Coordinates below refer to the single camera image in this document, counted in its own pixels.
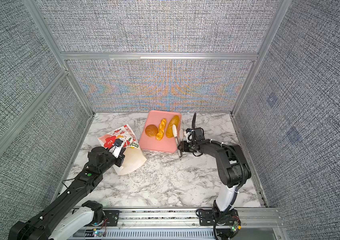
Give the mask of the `yellow twisted fake bread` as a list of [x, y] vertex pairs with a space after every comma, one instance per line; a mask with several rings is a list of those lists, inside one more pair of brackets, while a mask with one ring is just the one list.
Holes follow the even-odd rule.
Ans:
[[160, 141], [163, 139], [164, 133], [165, 133], [165, 127], [167, 124], [167, 120], [166, 119], [161, 119], [160, 124], [158, 126], [158, 133], [156, 135], [156, 140]]

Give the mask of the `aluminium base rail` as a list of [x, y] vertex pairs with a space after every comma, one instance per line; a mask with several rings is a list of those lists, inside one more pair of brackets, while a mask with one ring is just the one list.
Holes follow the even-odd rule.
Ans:
[[275, 233], [283, 231], [285, 224], [273, 208], [238, 208], [220, 216], [206, 208], [105, 208], [79, 207], [67, 213], [43, 210], [27, 221], [36, 229], [45, 231], [50, 239], [67, 239], [81, 228], [124, 229], [197, 229], [268, 228]]

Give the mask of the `metal tongs with white tips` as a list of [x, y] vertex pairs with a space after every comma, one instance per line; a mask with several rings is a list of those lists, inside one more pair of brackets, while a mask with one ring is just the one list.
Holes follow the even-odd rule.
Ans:
[[179, 134], [178, 134], [178, 128], [176, 125], [172, 125], [172, 131], [173, 131], [173, 135], [174, 135], [174, 138], [175, 138], [175, 142], [176, 142], [176, 145], [177, 145], [177, 153], [178, 153], [178, 156], [179, 156], [179, 159], [181, 160], [182, 159], [182, 152], [181, 150], [179, 149]]

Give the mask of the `white floral paper bag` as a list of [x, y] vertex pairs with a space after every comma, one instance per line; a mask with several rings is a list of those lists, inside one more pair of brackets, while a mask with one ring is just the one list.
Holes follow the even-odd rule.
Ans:
[[98, 138], [100, 145], [107, 149], [111, 149], [111, 152], [113, 152], [116, 140], [122, 141], [123, 147], [120, 152], [123, 152], [123, 155], [125, 156], [120, 166], [113, 166], [116, 174], [118, 176], [130, 176], [137, 170], [141, 172], [140, 168], [146, 163], [147, 159], [143, 155], [137, 137], [130, 125], [123, 125]]

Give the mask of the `round brown fake bun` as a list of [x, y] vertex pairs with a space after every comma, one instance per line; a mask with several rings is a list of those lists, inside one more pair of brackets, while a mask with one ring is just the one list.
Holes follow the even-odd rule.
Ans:
[[156, 137], [158, 133], [158, 127], [156, 125], [148, 125], [146, 128], [145, 128], [145, 134], [148, 136], [148, 137]]

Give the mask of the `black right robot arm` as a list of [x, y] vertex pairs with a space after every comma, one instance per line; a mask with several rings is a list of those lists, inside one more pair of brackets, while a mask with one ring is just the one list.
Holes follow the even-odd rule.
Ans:
[[210, 214], [199, 212], [201, 219], [210, 218], [222, 226], [238, 218], [233, 209], [240, 189], [251, 178], [251, 170], [239, 145], [229, 146], [206, 139], [202, 128], [186, 129], [185, 140], [178, 144], [182, 153], [196, 157], [209, 155], [216, 160], [218, 175], [223, 184]]

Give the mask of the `pink plastic tray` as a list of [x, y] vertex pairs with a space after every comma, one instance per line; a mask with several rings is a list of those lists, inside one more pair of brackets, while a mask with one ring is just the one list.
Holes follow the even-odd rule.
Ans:
[[175, 153], [177, 149], [177, 134], [173, 134], [172, 127], [181, 127], [182, 115], [176, 112], [150, 111], [139, 140], [142, 150], [165, 153]]

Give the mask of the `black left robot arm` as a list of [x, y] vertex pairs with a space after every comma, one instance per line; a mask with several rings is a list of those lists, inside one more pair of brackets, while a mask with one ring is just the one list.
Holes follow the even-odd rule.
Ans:
[[116, 152], [119, 156], [104, 147], [95, 147], [88, 153], [88, 162], [83, 170], [73, 179], [71, 185], [54, 200], [47, 208], [29, 219], [17, 222], [9, 232], [10, 240], [47, 240], [64, 216], [91, 193], [103, 180], [103, 174], [113, 165], [121, 166], [125, 148]]

